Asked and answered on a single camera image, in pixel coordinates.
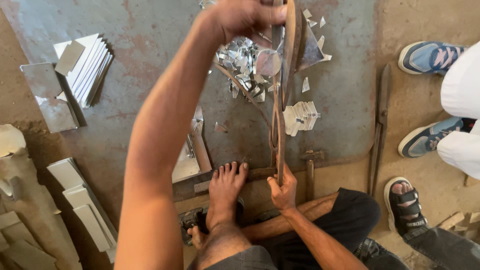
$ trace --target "white pants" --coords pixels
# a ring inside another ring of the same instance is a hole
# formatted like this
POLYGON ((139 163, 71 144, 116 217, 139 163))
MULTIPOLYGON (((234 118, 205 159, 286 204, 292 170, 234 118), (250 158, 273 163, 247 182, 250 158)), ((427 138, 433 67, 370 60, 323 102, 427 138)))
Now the white pants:
MULTIPOLYGON (((480 119, 480 42, 470 47, 447 72, 442 106, 453 116, 480 119)), ((437 146, 448 164, 480 179, 480 120, 470 133, 453 131, 437 146)))

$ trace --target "shoelace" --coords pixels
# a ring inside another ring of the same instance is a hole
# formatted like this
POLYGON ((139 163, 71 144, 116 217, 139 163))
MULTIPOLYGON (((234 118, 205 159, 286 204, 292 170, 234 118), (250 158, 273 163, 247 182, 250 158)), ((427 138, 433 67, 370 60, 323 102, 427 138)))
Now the shoelace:
MULTIPOLYGON (((458 57, 460 57, 460 55, 462 55, 465 52, 465 51, 462 52, 459 47, 455 47, 455 50, 458 57)), ((443 69, 445 67, 450 68, 450 66, 452 65, 454 55, 455 55, 455 51, 451 50, 450 47, 447 47, 446 51, 442 49, 438 49, 437 59, 435 60, 435 64, 433 64, 433 66, 440 64, 442 65, 440 69, 443 69)))
POLYGON ((450 134, 450 133, 452 133, 453 131, 460 131, 460 127, 458 126, 458 127, 456 127, 455 130, 450 130, 450 131, 448 131, 448 132, 446 132, 446 131, 440 131, 440 132, 442 133, 442 136, 443 136, 443 137, 442 137, 442 138, 435 137, 434 140, 431 140, 431 141, 430 141, 430 148, 432 149, 432 151, 437 148, 438 143, 439 143, 443 138, 447 137, 447 135, 450 134))

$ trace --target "sandal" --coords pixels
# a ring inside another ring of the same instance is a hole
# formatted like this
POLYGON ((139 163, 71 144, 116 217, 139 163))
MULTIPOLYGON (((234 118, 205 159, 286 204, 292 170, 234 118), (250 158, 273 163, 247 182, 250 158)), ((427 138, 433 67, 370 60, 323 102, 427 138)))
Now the sandal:
POLYGON ((395 194, 392 192, 392 186, 395 184, 407 183, 412 186, 410 182, 403 177, 396 177, 390 180, 384 189, 384 200, 388 209, 388 226, 393 232, 398 232, 400 236, 403 237, 408 231, 412 229, 417 229, 427 225, 427 219, 421 214, 421 205, 419 202, 418 191, 413 188, 413 190, 405 194, 395 194), (408 207, 398 206, 408 201, 416 200, 414 203, 408 207), (418 217, 411 220, 406 220, 400 218, 402 216, 416 215, 418 217))

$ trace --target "sheet metal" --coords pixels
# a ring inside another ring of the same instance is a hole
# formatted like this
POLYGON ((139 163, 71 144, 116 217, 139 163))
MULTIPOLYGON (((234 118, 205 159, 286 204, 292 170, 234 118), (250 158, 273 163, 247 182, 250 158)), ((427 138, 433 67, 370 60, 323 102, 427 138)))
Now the sheet metal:
MULTIPOLYGON (((335 57, 295 74, 297 90, 291 93, 288 105, 312 100, 322 118, 311 131, 287 137, 285 159, 294 171, 305 168, 300 156, 307 150, 325 150, 328 158, 318 161, 317 166, 326 166, 361 158, 372 146, 374 3, 300 0, 313 19, 324 16, 328 20, 328 24, 312 31, 317 38, 327 37, 323 49, 335 57), (305 77, 312 87, 302 93, 305 77)), ((83 111, 86 124, 62 132, 62 136, 80 169, 88 172, 85 177, 110 218, 118 222, 133 121, 185 39, 198 14, 198 2, 6 0, 0 1, 0 6, 30 63, 56 62, 52 44, 95 33, 108 37, 116 60, 108 69, 101 93, 94 99, 95 105, 83 111)), ((200 97, 206 119, 204 140, 213 167, 233 160, 246 161, 251 169, 269 167, 271 153, 265 141, 265 123, 252 104, 232 98, 225 90, 225 81, 223 74, 212 72, 200 97), (228 123, 229 133, 215 132, 215 121, 228 123)), ((272 93, 267 92, 265 102, 259 105, 269 114, 272 93)), ((192 186, 210 177, 207 173, 192 182, 182 182, 185 187, 192 186)), ((185 193, 178 185, 174 194, 178 200, 185 193)))

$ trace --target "hairy leg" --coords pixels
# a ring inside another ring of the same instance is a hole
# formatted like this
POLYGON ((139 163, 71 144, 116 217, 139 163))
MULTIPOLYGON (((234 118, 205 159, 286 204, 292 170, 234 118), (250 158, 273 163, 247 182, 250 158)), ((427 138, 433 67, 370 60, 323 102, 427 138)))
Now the hairy leg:
MULTIPOLYGON (((306 202, 298 206, 298 210, 310 221, 329 213, 335 203, 338 192, 328 196, 306 202)), ((274 217, 265 222, 251 225, 242 229, 243 234, 251 242, 279 236, 293 231, 290 223, 283 217, 274 217)))
POLYGON ((248 164, 241 164, 239 171, 237 174, 237 163, 232 162, 214 172, 209 186, 210 207, 206 217, 210 233, 203 235, 198 227, 189 229, 192 242, 199 250, 192 263, 193 269, 205 269, 252 246, 235 224, 237 199, 247 178, 248 164))

